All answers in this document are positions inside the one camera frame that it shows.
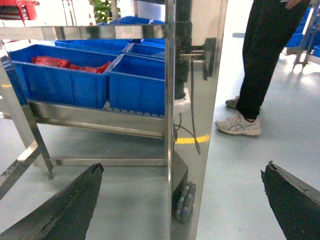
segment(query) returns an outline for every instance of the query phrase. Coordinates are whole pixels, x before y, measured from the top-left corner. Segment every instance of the blue bin on shelf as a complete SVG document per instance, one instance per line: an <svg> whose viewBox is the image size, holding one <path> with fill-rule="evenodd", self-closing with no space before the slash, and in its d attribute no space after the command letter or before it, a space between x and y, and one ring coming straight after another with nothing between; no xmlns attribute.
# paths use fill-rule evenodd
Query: blue bin on shelf
<svg viewBox="0 0 320 240"><path fill-rule="evenodd" d="M106 71L111 108L165 114L165 61L121 54Z"/></svg>
<svg viewBox="0 0 320 240"><path fill-rule="evenodd" d="M129 41L124 40L59 40L54 41L58 47L69 49L78 49L91 51L95 53L120 55L121 52L128 46Z"/></svg>
<svg viewBox="0 0 320 240"><path fill-rule="evenodd" d="M10 60L7 56L3 56L1 58L1 62L3 64L3 67L6 71L6 74L8 75L10 81L11 81L11 85L15 91L15 94L20 102L21 105L27 105L28 102L26 100L25 93L24 91L21 89L21 87L19 87L20 81L19 78L17 76L17 74L15 73L15 69L12 67Z"/></svg>
<svg viewBox="0 0 320 240"><path fill-rule="evenodd" d="M315 55L316 57L320 58L320 45L314 46L313 55Z"/></svg>
<svg viewBox="0 0 320 240"><path fill-rule="evenodd" d="M137 17L137 16L125 16L122 18L119 18L120 24L150 24L151 19L143 18L143 17Z"/></svg>
<svg viewBox="0 0 320 240"><path fill-rule="evenodd" d="M305 14L302 17L302 20L301 20L298 28L303 28L306 25L310 10L311 10L311 7L308 7Z"/></svg>
<svg viewBox="0 0 320 240"><path fill-rule="evenodd" d="M160 21L160 20L151 20L151 24L164 24L164 21Z"/></svg>
<svg viewBox="0 0 320 240"><path fill-rule="evenodd" d="M300 42L302 40L302 33L295 33L292 35L288 43L286 44L287 48L292 48L292 47L298 47L300 45Z"/></svg>
<svg viewBox="0 0 320 240"><path fill-rule="evenodd" d="M46 45L31 45L9 54L28 99L95 109L104 107L108 84L106 71L91 73L37 65L31 61L33 57L48 56L69 60L81 67L100 67L115 60L116 55Z"/></svg>
<svg viewBox="0 0 320 240"><path fill-rule="evenodd" d="M141 44L158 47L158 48L164 48L166 46L166 40L163 38L144 38L141 40Z"/></svg>
<svg viewBox="0 0 320 240"><path fill-rule="evenodd" d="M128 45L128 47L124 50L124 53L156 59L165 58L165 48L136 43L131 43Z"/></svg>

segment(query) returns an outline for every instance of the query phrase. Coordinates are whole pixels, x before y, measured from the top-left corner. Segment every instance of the black plastic piece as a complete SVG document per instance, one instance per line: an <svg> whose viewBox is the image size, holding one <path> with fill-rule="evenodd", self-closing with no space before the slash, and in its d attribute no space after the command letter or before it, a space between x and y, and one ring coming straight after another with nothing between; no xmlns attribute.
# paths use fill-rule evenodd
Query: black plastic piece
<svg viewBox="0 0 320 240"><path fill-rule="evenodd" d="M90 166L63 190L1 233L0 240L84 240L97 204L103 171L99 163Z"/></svg>
<svg viewBox="0 0 320 240"><path fill-rule="evenodd" d="M287 240L320 240L320 192L270 162L265 192Z"/></svg>

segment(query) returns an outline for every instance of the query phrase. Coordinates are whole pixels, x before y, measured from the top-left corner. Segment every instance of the gray sneaker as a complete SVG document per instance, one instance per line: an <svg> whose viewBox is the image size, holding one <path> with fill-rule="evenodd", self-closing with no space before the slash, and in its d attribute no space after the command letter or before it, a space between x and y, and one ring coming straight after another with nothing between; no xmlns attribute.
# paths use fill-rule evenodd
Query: gray sneaker
<svg viewBox="0 0 320 240"><path fill-rule="evenodd" d="M233 99L229 99L229 100L225 101L226 106L227 106L228 108L235 109L236 106L237 106L239 97L240 97L240 96L236 96L236 97L233 98Z"/></svg>
<svg viewBox="0 0 320 240"><path fill-rule="evenodd" d="M257 118L254 122L245 120L241 113L228 117L224 121L216 121L216 127L226 134L258 136L261 134L260 121Z"/></svg>

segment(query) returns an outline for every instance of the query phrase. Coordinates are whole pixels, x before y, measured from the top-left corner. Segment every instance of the red object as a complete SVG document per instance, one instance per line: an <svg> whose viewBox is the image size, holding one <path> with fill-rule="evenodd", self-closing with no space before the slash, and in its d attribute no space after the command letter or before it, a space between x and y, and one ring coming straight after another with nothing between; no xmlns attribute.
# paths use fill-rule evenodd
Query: red object
<svg viewBox="0 0 320 240"><path fill-rule="evenodd" d="M107 67L111 64L111 61L109 61L106 64L99 67L77 66L77 65L71 64L69 60L50 57L50 56L35 56L32 58L31 62L37 65L67 68L67 69L85 71L85 72L95 73L95 74L102 74L107 69Z"/></svg>
<svg viewBox="0 0 320 240"><path fill-rule="evenodd" d="M69 68L70 61L49 57L49 56L35 56L32 58L31 62L33 64L51 66L51 67L59 67L59 68Z"/></svg>
<svg viewBox="0 0 320 240"><path fill-rule="evenodd" d="M37 13L35 6L39 6L39 2L36 0L0 0L0 6L17 6L19 10L20 18L25 26L25 17L23 13L23 7L26 9L26 14L29 20L37 19Z"/></svg>

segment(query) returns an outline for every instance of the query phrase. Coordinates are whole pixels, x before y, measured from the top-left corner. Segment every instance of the metal bar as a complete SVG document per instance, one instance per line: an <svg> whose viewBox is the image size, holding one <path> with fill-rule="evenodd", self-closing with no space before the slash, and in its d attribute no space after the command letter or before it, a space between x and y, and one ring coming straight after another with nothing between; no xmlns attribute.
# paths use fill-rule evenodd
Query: metal bar
<svg viewBox="0 0 320 240"><path fill-rule="evenodd" d="M104 167L165 167L167 162L163 157L156 158L83 158L83 157L52 157L58 166L87 167L100 163Z"/></svg>
<svg viewBox="0 0 320 240"><path fill-rule="evenodd" d="M0 50L2 49L5 50L3 42L0 41ZM11 80L7 75L8 71L8 73L11 74L12 78L15 78L17 81L19 79L13 68L12 62L7 55L4 55L2 57L0 56L0 61L0 94L6 100L7 106L9 108L9 113L12 117L14 125L26 148L28 148L34 141L36 141L38 147L41 150L41 156L39 156L38 160L35 163L42 169L47 168L49 173L51 173L53 165L50 161L48 150L40 134L32 111L27 104L27 99L23 94L22 87L20 84L14 84L14 89ZM15 91L22 93L20 100L18 99Z"/></svg>
<svg viewBox="0 0 320 240"><path fill-rule="evenodd" d="M70 0L71 1L71 6L72 6L72 12L73 12L73 17L74 17L74 23L75 25L77 26L77 19L76 19L76 12L75 12L75 7L74 7L74 1L73 0Z"/></svg>
<svg viewBox="0 0 320 240"><path fill-rule="evenodd" d="M0 176L0 200L7 194L40 154L34 141Z"/></svg>
<svg viewBox="0 0 320 240"><path fill-rule="evenodd" d="M165 131L164 150L168 168L168 210L172 212L173 151L174 151L174 100L176 63L176 1L165 0L165 23L168 26L165 38ZM172 232L171 214L168 230Z"/></svg>
<svg viewBox="0 0 320 240"><path fill-rule="evenodd" d="M64 18L65 18L65 25L68 26L68 19L67 19L67 14L66 14L65 0L62 0L61 2L62 2L63 13L64 13Z"/></svg>
<svg viewBox="0 0 320 240"><path fill-rule="evenodd" d="M85 128L117 134L162 139L165 135L165 121L162 118L121 114L31 102L30 107L38 123Z"/></svg>
<svg viewBox="0 0 320 240"><path fill-rule="evenodd" d="M166 24L0 27L2 39L86 40L86 39L162 39Z"/></svg>
<svg viewBox="0 0 320 240"><path fill-rule="evenodd" d="M319 6L320 6L320 0L317 0L316 3L314 4L309 16L308 16L306 25L305 25L305 27L303 29L303 33L302 33L303 34L303 38L302 38L302 41L300 43L299 50L296 53L296 57L295 57L295 60L294 60L294 63L293 63L293 68L297 64L302 64L302 67L304 68L306 66L307 62L308 62L307 57L305 57L304 60L301 61L301 56L304 53L304 51L306 50L306 46L307 46L307 42L308 42L309 36L310 36L310 34L312 34L311 41L309 43L309 46L307 47L307 53L310 52L310 48L311 48L312 42L313 42L313 40L315 38L315 35L316 35L316 31L313 31L313 33L312 33L312 28L314 26L315 21L318 21L317 20L317 14L318 14Z"/></svg>
<svg viewBox="0 0 320 240"><path fill-rule="evenodd" d="M118 23L119 14L118 14L117 0L111 0L111 12L112 12L112 20Z"/></svg>
<svg viewBox="0 0 320 240"><path fill-rule="evenodd" d="M133 7L134 7L134 16L138 17L139 15L138 0L133 0Z"/></svg>
<svg viewBox="0 0 320 240"><path fill-rule="evenodd" d="M206 60L204 53L182 53L179 56L181 61Z"/></svg>
<svg viewBox="0 0 320 240"><path fill-rule="evenodd" d="M308 53L306 58L309 62L320 65L320 57Z"/></svg>
<svg viewBox="0 0 320 240"><path fill-rule="evenodd" d="M299 49L300 48L298 46L285 47L281 53L288 56L288 55L296 54L299 51Z"/></svg>

